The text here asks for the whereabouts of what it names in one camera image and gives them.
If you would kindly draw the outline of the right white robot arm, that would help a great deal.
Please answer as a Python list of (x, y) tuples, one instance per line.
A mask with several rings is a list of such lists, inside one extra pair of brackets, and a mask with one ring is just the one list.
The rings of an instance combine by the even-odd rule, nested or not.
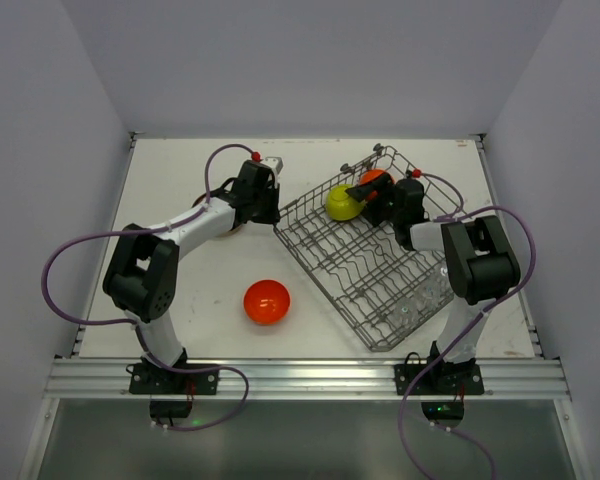
[(424, 207), (425, 187), (412, 176), (395, 182), (383, 173), (347, 188), (345, 196), (365, 204), (363, 215), (373, 225), (389, 223), (404, 250), (444, 255), (454, 297), (446, 324), (432, 344), (431, 360), (445, 366), (474, 360), (489, 311), (521, 280), (519, 262), (498, 216), (432, 219)]

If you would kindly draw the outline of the grey wire dish rack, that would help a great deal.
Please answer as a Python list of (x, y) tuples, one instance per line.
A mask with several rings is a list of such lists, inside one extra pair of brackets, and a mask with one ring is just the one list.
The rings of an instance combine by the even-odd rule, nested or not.
[(422, 324), (397, 332), (387, 317), (397, 301), (412, 298), (442, 266), (439, 253), (408, 253), (388, 223), (328, 217), (328, 192), (355, 185), (363, 173), (383, 169), (394, 180), (415, 168), (426, 176), (424, 207), (430, 218), (490, 200), (479, 152), (471, 141), (406, 140), (381, 144), (294, 144), (284, 157), (281, 215), (275, 233), (301, 270), (323, 294), (322, 305), (364, 354), (386, 356), (410, 348), (427, 350), (449, 311), (448, 302), (421, 309)]

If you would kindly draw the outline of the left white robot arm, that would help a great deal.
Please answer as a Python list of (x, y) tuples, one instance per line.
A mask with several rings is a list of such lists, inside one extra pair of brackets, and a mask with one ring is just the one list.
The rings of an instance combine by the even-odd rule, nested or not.
[(162, 368), (185, 358), (169, 309), (175, 298), (178, 266), (194, 249), (221, 234), (253, 222), (280, 219), (279, 176), (282, 159), (245, 161), (229, 184), (212, 190), (200, 205), (151, 228), (130, 224), (115, 246), (103, 290), (135, 324), (145, 357)]

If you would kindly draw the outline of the yellow-green bowl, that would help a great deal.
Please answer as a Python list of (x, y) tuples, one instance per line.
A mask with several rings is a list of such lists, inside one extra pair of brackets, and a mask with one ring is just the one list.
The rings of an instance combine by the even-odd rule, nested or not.
[(327, 194), (325, 209), (327, 215), (335, 221), (349, 221), (361, 214), (364, 204), (351, 197), (347, 190), (351, 184), (341, 184), (333, 187)]

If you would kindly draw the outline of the orange bowl front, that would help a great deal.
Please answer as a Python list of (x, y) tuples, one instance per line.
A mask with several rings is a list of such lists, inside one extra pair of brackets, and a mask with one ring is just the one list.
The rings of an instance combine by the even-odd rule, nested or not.
[(280, 282), (263, 279), (253, 283), (243, 297), (243, 308), (247, 317), (262, 326), (279, 323), (289, 312), (291, 296)]

